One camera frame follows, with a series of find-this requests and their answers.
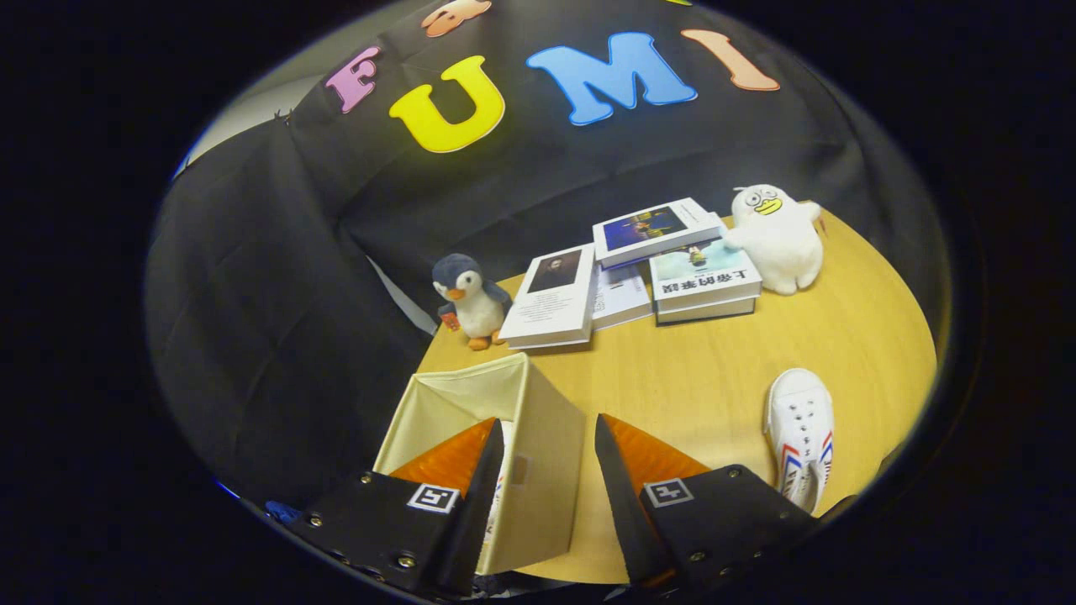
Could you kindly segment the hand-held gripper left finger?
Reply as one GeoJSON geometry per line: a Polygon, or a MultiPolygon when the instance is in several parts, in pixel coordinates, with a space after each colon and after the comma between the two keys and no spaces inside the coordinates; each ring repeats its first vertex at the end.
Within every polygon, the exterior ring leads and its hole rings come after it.
{"type": "Polygon", "coordinates": [[[504,458],[498,418],[435,445],[396,472],[362,472],[291,524],[322,555],[417,597],[472,593],[504,458]]]}

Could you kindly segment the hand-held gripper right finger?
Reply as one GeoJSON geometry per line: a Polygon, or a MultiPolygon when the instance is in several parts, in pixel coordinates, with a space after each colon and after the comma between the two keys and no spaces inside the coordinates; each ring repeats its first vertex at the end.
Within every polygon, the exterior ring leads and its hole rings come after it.
{"type": "Polygon", "coordinates": [[[702,593],[785,555],[818,521],[754,472],[711,468],[601,413],[594,448],[631,585],[702,593]]]}

